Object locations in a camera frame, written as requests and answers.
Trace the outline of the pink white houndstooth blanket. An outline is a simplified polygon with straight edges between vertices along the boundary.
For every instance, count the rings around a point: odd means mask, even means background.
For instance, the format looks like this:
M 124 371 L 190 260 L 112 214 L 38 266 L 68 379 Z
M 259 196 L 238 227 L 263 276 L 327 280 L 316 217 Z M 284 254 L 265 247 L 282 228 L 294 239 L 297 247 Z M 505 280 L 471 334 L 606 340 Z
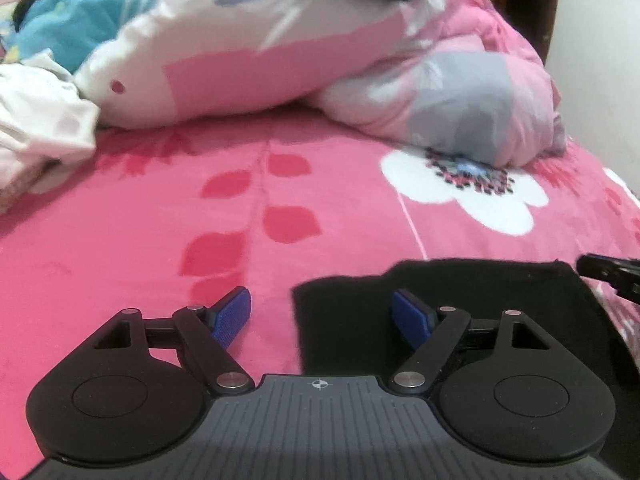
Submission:
M 37 162 L 26 169 L 21 169 L 17 176 L 1 188 L 0 212 L 6 214 L 49 169 L 56 164 L 56 160 Z

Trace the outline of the white crumpled sheet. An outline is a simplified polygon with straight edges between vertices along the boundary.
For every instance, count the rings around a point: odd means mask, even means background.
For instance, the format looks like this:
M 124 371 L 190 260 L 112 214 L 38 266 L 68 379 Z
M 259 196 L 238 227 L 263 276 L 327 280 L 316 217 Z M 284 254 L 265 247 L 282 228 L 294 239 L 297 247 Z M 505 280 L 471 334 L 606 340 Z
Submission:
M 96 150 L 99 107 L 79 95 L 73 75 L 49 49 L 1 65 L 1 179 L 58 160 L 73 164 Z

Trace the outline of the black t-shirt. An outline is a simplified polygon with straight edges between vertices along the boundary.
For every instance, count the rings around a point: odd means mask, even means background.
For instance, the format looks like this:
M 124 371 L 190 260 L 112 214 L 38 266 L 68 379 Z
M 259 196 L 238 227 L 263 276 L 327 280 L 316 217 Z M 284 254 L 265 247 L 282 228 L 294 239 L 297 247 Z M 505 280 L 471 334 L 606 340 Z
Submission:
M 521 310 L 614 392 L 639 390 L 639 372 L 622 337 L 588 285 L 561 261 L 404 261 L 381 275 L 300 284 L 292 296 L 302 371 L 390 377 L 411 353 L 390 313 L 393 293 L 401 289 L 431 308 L 460 308 L 473 318 Z

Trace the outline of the pink white patterned duvet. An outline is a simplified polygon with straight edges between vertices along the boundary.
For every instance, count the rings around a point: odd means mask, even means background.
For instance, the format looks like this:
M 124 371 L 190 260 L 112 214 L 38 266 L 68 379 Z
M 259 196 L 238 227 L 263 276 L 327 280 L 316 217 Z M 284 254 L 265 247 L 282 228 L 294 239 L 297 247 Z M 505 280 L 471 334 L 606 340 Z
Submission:
M 127 129 L 296 101 L 494 167 L 566 145 L 544 63 L 490 0 L 158 0 L 75 79 Z

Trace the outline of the sleeping person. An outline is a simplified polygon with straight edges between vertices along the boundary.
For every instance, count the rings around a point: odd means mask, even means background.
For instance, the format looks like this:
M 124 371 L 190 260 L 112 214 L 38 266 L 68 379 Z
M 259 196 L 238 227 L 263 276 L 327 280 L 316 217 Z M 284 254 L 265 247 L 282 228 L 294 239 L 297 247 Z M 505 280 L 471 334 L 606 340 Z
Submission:
M 21 24 L 23 23 L 26 14 L 32 5 L 36 2 L 36 0 L 20 0 L 12 13 L 12 21 L 14 25 L 14 29 L 18 32 L 21 28 Z

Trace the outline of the pink floral bed blanket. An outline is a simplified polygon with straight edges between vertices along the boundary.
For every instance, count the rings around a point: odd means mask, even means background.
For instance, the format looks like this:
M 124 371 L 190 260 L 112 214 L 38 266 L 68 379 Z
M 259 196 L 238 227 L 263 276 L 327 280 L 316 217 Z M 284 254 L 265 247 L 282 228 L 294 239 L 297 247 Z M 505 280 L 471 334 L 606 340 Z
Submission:
M 639 204 L 576 144 L 523 169 L 410 150 L 284 108 L 105 133 L 1 219 L 1 473 L 40 462 L 29 391 L 113 314 L 164 318 L 252 295 L 232 353 L 250 376 L 305 374 L 293 289 L 404 261 L 561 261 L 639 255 Z M 639 310 L 585 282 L 639 371 Z M 603 458 L 639 474 L 639 390 L 614 392 Z

